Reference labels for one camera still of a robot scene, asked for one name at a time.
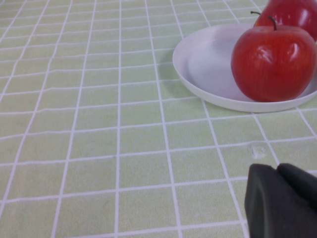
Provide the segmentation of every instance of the white plate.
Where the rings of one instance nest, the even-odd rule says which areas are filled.
[[[220,107],[244,112],[276,112],[301,105],[317,94],[317,77],[296,99],[259,103],[246,97],[232,76],[231,52],[252,24],[223,24],[199,30],[174,50],[173,64],[184,85],[196,96]]]

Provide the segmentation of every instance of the plate rim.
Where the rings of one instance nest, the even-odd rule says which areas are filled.
[[[174,69],[175,71],[177,72],[177,74],[180,76],[180,79],[181,81],[183,82],[183,84],[187,87],[186,84],[189,84],[191,87],[193,87],[195,90],[198,90],[204,94],[208,94],[209,96],[212,96],[214,98],[217,98],[219,100],[224,100],[224,101],[228,101],[228,102],[232,102],[232,103],[239,103],[239,104],[244,104],[244,105],[266,105],[266,106],[270,106],[270,105],[283,105],[283,104],[288,104],[288,103],[292,103],[292,102],[297,102],[297,101],[304,101],[306,100],[307,98],[313,98],[314,96],[316,96],[317,94],[317,90],[315,90],[314,92],[311,92],[310,94],[308,95],[305,95],[303,97],[300,97],[300,98],[295,98],[295,99],[291,99],[291,100],[286,100],[286,101],[280,101],[280,102],[246,102],[246,101],[240,101],[240,100],[235,100],[235,99],[230,99],[230,98],[226,98],[226,97],[222,97],[222,96],[218,96],[218,95],[215,95],[215,94],[212,94],[210,92],[207,92],[199,87],[197,87],[196,85],[192,84],[191,82],[189,82],[188,80],[186,80],[182,74],[179,72],[179,70],[177,69],[177,67],[175,66],[175,61],[176,61],[176,51],[177,49],[179,49],[182,44],[187,41],[188,39],[194,37],[196,34],[199,34],[200,32],[203,32],[203,31],[208,31],[209,29],[213,29],[213,28],[218,28],[218,27],[230,27],[230,26],[236,26],[236,25],[244,25],[244,26],[249,26],[249,27],[252,27],[253,24],[252,23],[225,23],[225,24],[218,24],[218,25],[214,25],[214,26],[209,26],[209,27],[205,27],[205,28],[202,28],[198,31],[195,31],[191,34],[189,34],[188,36],[186,36],[185,38],[183,38],[178,44],[177,46],[175,47],[174,51],[173,51],[173,55],[172,55],[172,62],[173,62],[173,66],[174,66]]]

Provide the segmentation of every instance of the apple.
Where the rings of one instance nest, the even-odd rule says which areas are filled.
[[[272,16],[277,25],[297,26],[317,41],[316,0],[269,0],[254,26],[270,26]]]
[[[231,70],[244,95],[258,102],[280,102],[298,97],[312,80],[317,48],[300,27],[252,27],[236,42]]]

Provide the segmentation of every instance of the apple stem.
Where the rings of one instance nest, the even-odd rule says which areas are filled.
[[[271,16],[268,16],[268,19],[270,19],[270,20],[273,22],[273,25],[274,25],[274,31],[276,31],[276,30],[277,30],[277,28],[276,28],[276,22],[275,22],[274,18],[273,18],[273,17],[271,17]]]
[[[258,15],[261,15],[261,13],[257,12],[257,11],[251,11],[251,14],[256,13]]]

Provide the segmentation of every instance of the table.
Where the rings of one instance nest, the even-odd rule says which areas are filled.
[[[252,163],[317,172],[317,99],[202,102],[171,56],[265,0],[3,0],[1,238],[243,238]]]

